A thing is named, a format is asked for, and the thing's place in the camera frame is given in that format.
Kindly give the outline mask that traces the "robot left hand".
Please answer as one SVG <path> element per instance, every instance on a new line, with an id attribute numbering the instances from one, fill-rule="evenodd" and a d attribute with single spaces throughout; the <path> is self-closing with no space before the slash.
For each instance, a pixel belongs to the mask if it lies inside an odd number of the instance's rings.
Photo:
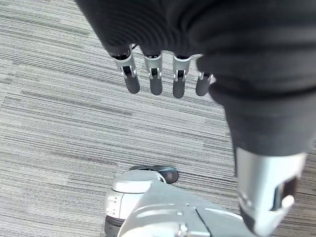
<path id="1" fill-rule="evenodd" d="M 248 229 L 269 235 L 295 201 L 316 139 L 316 3 L 313 0 L 79 0 L 108 53 L 131 58 L 199 54 L 215 76 L 202 90 L 224 107 L 238 202 Z"/>

